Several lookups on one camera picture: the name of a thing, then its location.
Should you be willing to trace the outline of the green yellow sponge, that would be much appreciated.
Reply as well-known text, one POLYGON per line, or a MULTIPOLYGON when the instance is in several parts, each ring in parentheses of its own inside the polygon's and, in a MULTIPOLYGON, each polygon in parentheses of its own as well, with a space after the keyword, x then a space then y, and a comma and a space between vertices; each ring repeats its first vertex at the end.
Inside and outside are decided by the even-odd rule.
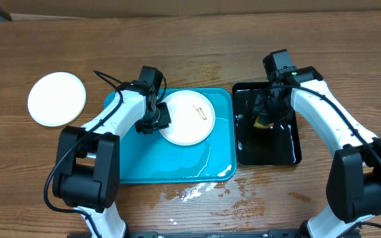
POLYGON ((271 126, 274 126, 274 123, 271 122, 269 117, 261 116, 261 115, 256 117, 253 124, 253 127, 258 129, 266 129, 266 128, 270 128, 271 126))

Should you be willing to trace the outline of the white plate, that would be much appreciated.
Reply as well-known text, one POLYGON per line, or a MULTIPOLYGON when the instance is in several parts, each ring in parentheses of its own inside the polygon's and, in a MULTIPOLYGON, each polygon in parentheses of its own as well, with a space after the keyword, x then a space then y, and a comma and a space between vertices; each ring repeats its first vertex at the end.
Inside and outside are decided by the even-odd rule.
POLYGON ((216 113, 202 93, 180 90, 168 95, 163 102, 171 118, 169 127, 160 130, 167 141, 176 145, 195 145, 214 129, 216 113))
POLYGON ((87 93, 82 81, 67 72, 50 73, 31 88, 27 107, 33 120, 58 127, 75 120, 85 107, 87 93))

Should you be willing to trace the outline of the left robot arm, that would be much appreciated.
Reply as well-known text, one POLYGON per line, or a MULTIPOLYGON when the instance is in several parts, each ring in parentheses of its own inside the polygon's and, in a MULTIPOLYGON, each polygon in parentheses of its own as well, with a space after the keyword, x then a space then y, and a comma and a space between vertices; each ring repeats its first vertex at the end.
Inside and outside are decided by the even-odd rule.
POLYGON ((168 128, 171 118, 160 91, 167 82, 162 72, 149 66, 131 82, 94 73, 114 88, 114 98, 90 122, 61 131, 44 201, 55 212, 80 214, 90 230, 88 237, 130 237, 115 204, 120 142, 130 128, 143 134, 168 128))

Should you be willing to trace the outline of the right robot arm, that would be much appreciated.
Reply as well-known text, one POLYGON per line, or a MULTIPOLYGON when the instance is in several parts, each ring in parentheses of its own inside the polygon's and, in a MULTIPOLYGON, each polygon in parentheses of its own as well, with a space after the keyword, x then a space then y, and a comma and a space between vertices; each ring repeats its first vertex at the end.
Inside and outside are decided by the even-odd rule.
POLYGON ((332 95, 314 67, 294 66, 287 50, 263 59, 269 81, 255 98, 254 127, 270 128, 301 114, 333 157, 326 207, 301 224, 297 237, 358 237, 357 228, 377 227, 381 215, 381 139, 359 124, 332 95))

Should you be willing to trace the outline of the teal plastic tray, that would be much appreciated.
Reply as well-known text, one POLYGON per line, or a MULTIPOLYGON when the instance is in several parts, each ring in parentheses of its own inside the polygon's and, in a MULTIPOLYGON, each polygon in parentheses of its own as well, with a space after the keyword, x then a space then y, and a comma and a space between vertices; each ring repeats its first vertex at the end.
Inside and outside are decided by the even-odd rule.
POLYGON ((120 142, 120 183, 219 182, 237 169, 232 97, 218 87, 195 88, 213 105, 216 121, 202 142, 181 146, 159 131, 139 134, 131 127, 120 142))

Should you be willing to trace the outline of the black rectangular tray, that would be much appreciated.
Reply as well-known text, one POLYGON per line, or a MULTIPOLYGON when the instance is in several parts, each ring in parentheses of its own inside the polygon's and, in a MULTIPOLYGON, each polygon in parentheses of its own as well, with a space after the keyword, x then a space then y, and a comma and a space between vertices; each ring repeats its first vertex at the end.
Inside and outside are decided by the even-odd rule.
POLYGON ((243 166, 297 165, 302 153, 294 112, 269 128, 254 126, 256 98, 268 86, 268 82, 250 82, 232 87, 237 161, 243 166))

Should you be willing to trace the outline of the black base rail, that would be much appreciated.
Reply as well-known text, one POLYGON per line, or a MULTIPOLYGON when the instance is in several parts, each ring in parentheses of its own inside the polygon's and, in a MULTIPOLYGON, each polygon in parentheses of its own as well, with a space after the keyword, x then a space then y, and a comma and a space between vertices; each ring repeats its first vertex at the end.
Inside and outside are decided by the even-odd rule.
POLYGON ((225 233, 157 233, 155 231, 130 232, 125 238, 308 238, 299 229, 270 229, 256 232, 225 233))

